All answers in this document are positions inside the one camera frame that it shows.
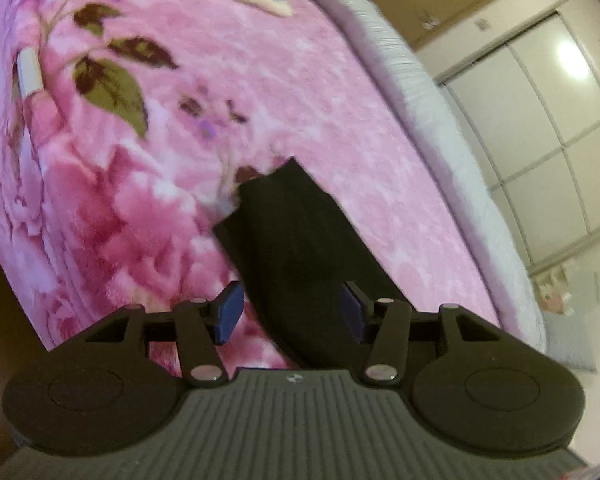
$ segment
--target black cloth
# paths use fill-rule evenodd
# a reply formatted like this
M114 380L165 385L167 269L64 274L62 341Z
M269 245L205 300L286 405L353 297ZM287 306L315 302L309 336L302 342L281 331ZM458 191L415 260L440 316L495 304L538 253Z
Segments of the black cloth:
M294 159L238 192L239 209L214 233L264 329L302 367L359 371L369 348L347 329L342 283L353 280L372 300L403 300L400 289Z

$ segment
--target green object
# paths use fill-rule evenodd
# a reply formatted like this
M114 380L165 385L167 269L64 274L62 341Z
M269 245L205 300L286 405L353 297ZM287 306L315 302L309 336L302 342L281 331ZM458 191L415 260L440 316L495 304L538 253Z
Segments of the green object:
M110 59L84 56L74 67L78 93L92 105L117 115L144 139L149 127L142 91L134 77Z
M178 67L169 51L149 38L115 38L109 41L107 48L121 57L154 68L166 66L175 70Z
M86 4L80 10L74 12L74 23L81 28L87 29L91 34L101 38L104 33L105 18L118 18L122 13L105 4Z

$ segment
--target wall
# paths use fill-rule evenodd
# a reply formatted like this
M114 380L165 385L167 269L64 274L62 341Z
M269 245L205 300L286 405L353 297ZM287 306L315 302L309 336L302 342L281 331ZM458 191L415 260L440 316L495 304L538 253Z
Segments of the wall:
M426 44L418 57L437 80L444 79L508 36L541 19L565 0L495 0ZM491 28L480 30L484 19Z

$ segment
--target pillow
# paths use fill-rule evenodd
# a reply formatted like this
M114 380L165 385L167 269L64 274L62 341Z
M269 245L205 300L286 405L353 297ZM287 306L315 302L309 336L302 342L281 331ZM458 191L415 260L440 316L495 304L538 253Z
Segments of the pillow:
M543 310L546 325L547 355L567 368L596 371L596 361L582 313L570 316Z

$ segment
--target bed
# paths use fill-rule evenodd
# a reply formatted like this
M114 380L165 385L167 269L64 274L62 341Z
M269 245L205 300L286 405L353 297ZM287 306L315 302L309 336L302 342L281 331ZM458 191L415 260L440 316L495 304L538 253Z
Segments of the bed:
M404 294L544 351L522 262L443 97L367 0L0 0L0 264L47 349L238 276L212 227L294 156ZM14 89L23 49L43 89ZM290 367L247 304L228 370ZM173 349L152 357L173 369Z

